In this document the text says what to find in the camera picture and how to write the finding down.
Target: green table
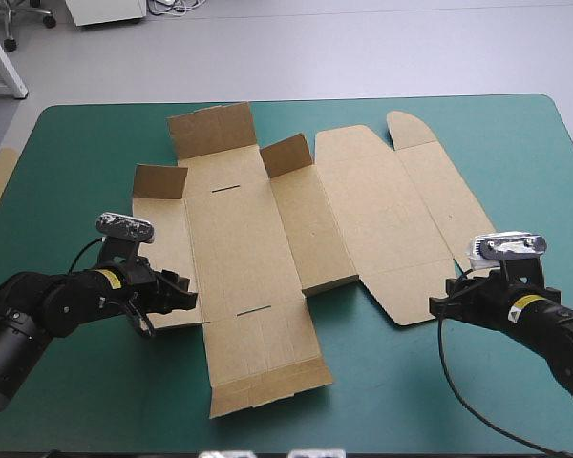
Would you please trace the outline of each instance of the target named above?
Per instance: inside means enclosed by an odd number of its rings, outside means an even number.
[[[173,164],[165,117],[208,104],[60,106],[39,118],[0,203],[0,281],[63,272],[103,211],[129,213],[135,164]],[[573,306],[573,145],[542,95],[256,102],[261,145],[403,110],[436,132],[499,230],[549,243],[548,285]],[[90,265],[95,253],[82,260]],[[124,319],[55,341],[0,414],[0,450],[526,452],[480,424],[443,380],[436,325],[398,328],[360,284],[309,301],[334,385],[208,420],[198,328],[140,339]],[[446,328],[463,394],[533,441],[573,451],[573,401],[543,360],[490,331]]]

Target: gray floor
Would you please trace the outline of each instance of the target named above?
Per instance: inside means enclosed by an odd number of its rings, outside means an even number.
[[[18,18],[10,54],[30,96],[0,101],[19,151],[55,104],[450,94],[547,94],[573,138],[573,2],[208,0],[93,30],[46,3],[57,27]]]

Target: cable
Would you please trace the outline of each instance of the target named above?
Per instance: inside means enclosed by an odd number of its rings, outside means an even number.
[[[78,260],[80,260],[80,257],[83,256],[83,253],[85,253],[88,249],[90,249],[96,243],[100,243],[101,241],[102,241],[102,237],[95,239],[95,240],[92,240],[89,243],[87,243],[85,246],[83,246],[83,248],[81,248],[81,250],[76,255],[76,258],[74,258],[73,263],[70,264],[70,269],[68,269],[68,273],[69,274],[73,273],[74,267],[76,266],[76,263],[78,262]]]
[[[174,0],[172,5],[166,5],[161,0],[146,0],[146,7],[154,16],[183,17],[189,11],[199,8],[204,3],[206,3],[206,0],[195,0],[191,5],[186,0]]]
[[[439,314],[439,316],[437,317],[437,343],[438,343],[438,347],[439,347],[439,360],[441,361],[441,368],[443,369],[443,375],[446,378],[446,382],[448,382],[450,389],[452,390],[452,392],[454,393],[455,397],[458,399],[460,404],[463,407],[465,407],[467,409],[467,411],[469,411],[469,413],[471,413],[474,417],[476,417],[478,420],[480,420],[483,424],[485,424],[486,426],[488,426],[489,428],[491,428],[495,432],[502,434],[503,436],[507,437],[508,439],[511,439],[512,441],[515,441],[519,444],[522,444],[523,446],[533,448],[534,450],[540,451],[541,453],[544,453],[546,455],[555,456],[557,458],[570,457],[571,455],[568,453],[554,451],[550,448],[545,448],[545,447],[537,445],[533,442],[529,442],[525,439],[522,439],[521,437],[519,437],[515,434],[512,434],[511,432],[506,431],[505,429],[502,429],[502,428],[496,426],[490,420],[486,419],[486,417],[484,417],[480,413],[478,413],[473,407],[471,407],[465,401],[465,399],[462,397],[462,395],[460,394],[460,392],[456,388],[455,383],[452,381],[452,376],[450,375],[450,371],[448,370],[448,365],[446,364],[446,356],[444,354],[443,336],[442,336],[443,335],[442,330],[443,330],[443,321],[444,321],[444,316],[443,316],[444,310],[442,310],[441,313]]]

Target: white cabinet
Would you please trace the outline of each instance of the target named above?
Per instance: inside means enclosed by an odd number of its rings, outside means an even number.
[[[78,26],[146,16],[146,0],[66,0]]]

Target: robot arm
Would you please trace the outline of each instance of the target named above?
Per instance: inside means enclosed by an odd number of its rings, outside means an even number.
[[[447,280],[448,297],[430,298],[430,312],[509,336],[543,357],[573,396],[573,310],[561,305],[560,291],[545,287],[540,260],[545,248],[541,236],[529,233],[475,238],[472,270],[493,270],[488,277]]]
[[[49,343],[81,324],[126,315],[139,334],[154,335],[148,313],[196,306],[188,279],[154,271],[138,255],[153,241],[148,222],[104,213],[96,228],[104,234],[97,263],[82,272],[18,273],[0,286],[0,411],[24,383]]]

